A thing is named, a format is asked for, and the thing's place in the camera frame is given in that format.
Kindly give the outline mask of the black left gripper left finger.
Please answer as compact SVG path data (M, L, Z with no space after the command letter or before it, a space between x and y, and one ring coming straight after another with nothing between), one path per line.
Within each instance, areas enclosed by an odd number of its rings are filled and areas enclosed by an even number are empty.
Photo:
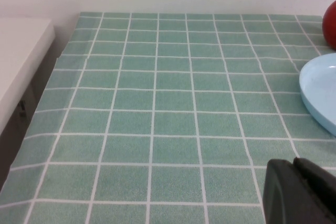
M293 162L269 160L263 193L266 223L318 223L321 211L312 210L313 206L314 202Z

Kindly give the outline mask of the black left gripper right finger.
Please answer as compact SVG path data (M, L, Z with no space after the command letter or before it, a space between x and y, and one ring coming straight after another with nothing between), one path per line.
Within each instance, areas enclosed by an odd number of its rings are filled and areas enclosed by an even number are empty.
M335 176L306 158L296 157L293 165L314 202L312 210L321 211L318 223L335 223Z

